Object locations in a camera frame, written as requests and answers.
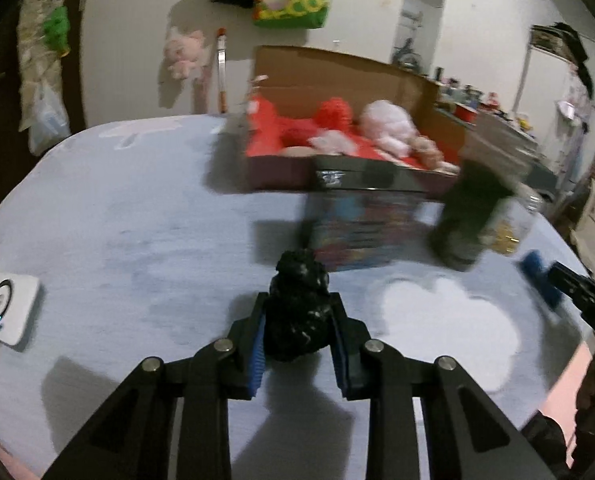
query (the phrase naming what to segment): red fabric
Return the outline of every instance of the red fabric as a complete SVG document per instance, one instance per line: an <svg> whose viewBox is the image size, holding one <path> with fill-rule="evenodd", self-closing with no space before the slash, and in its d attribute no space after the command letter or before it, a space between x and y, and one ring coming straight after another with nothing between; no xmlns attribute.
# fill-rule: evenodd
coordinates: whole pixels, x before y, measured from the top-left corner
<svg viewBox="0 0 595 480"><path fill-rule="evenodd" d="M308 139L317 137L319 127L312 119L287 119L277 117L277 124L282 132L282 144L290 146L311 146Z"/></svg>
<svg viewBox="0 0 595 480"><path fill-rule="evenodd" d="M250 123L250 139L246 148L247 156L260 155L279 155L279 152L289 146L310 146L308 139L316 136L317 130L320 126L312 119L291 119L287 117L280 117L273 103L262 96L255 96L251 102L256 103L252 106L252 110L248 113L248 122ZM335 120L339 120L341 114L336 116ZM361 135L359 128L350 124L347 127L346 135L355 142L357 146L356 156L361 158L372 158L375 160L385 160L383 156L379 155L373 147L373 142ZM459 159L457 152L453 155L453 150L446 150L444 146L437 143L437 147L445 153L445 159L456 164ZM414 156L408 156L401 159L403 162L410 164L419 170L426 170L427 168Z"/></svg>
<svg viewBox="0 0 595 480"><path fill-rule="evenodd" d="M349 134L353 126L353 110L344 99L333 97L320 105L313 119L320 128Z"/></svg>

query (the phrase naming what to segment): door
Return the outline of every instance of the door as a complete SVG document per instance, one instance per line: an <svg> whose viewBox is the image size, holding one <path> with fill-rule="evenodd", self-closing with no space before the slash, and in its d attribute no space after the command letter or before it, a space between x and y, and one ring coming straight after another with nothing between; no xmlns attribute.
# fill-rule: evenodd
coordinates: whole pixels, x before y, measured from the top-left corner
<svg viewBox="0 0 595 480"><path fill-rule="evenodd" d="M62 58L62 92L71 132L85 128L80 84L80 3L65 0L71 22L71 52ZM21 119L20 74L17 54L18 0L0 21L0 202L35 167L39 157L28 150L28 131L18 132Z"/></svg>

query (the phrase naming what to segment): cardboard box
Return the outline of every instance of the cardboard box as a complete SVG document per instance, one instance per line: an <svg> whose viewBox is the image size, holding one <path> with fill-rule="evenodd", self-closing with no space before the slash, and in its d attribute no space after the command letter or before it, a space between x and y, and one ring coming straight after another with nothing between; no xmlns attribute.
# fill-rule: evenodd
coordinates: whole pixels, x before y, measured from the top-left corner
<svg viewBox="0 0 595 480"><path fill-rule="evenodd" d="M300 244L328 272L387 265L417 233L424 189L407 168L385 160L318 155Z"/></svg>
<svg viewBox="0 0 595 480"><path fill-rule="evenodd" d="M435 109L438 87L423 76L372 59L297 46L258 47L254 76L260 75L268 78L260 82L258 92L283 117L312 118L323 101L340 97L351 105L357 120L366 105L386 99L410 113L418 130L437 142L447 161L458 162L466 132ZM305 190L313 185L312 157L247 155L252 189ZM455 181L435 171L411 171L431 196L442 194Z"/></svg>

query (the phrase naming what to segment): hanging clothes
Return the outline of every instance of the hanging clothes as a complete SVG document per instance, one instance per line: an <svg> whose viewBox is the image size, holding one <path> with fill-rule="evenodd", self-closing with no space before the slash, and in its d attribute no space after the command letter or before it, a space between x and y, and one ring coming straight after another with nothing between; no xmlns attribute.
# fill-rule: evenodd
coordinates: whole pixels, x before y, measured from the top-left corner
<svg viewBox="0 0 595 480"><path fill-rule="evenodd" d="M45 79L55 94L62 95L62 52L46 41L44 24L64 0L23 0L18 23L18 60L20 62L20 132L34 122L33 104L36 90Z"/></svg>
<svg viewBox="0 0 595 480"><path fill-rule="evenodd" d="M586 68L585 62L589 58L586 50L584 50L584 46L581 42L580 35L577 31L566 25L566 23L558 22L553 25L553 28L557 28L564 32L564 41L566 42L566 46L568 46L571 54L575 58L575 62L578 66L578 76L584 86L589 93L589 98L593 99L593 79L591 79L591 74L589 73L589 69Z"/></svg>

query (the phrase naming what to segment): black stuffed animal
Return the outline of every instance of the black stuffed animal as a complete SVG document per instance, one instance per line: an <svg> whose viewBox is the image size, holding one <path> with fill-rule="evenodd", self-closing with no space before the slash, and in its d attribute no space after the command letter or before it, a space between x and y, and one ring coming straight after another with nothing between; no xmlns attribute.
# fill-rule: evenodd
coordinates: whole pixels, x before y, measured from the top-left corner
<svg viewBox="0 0 595 480"><path fill-rule="evenodd" d="M264 353L293 361L330 342L329 276L310 250L286 251L277 263L266 300Z"/></svg>

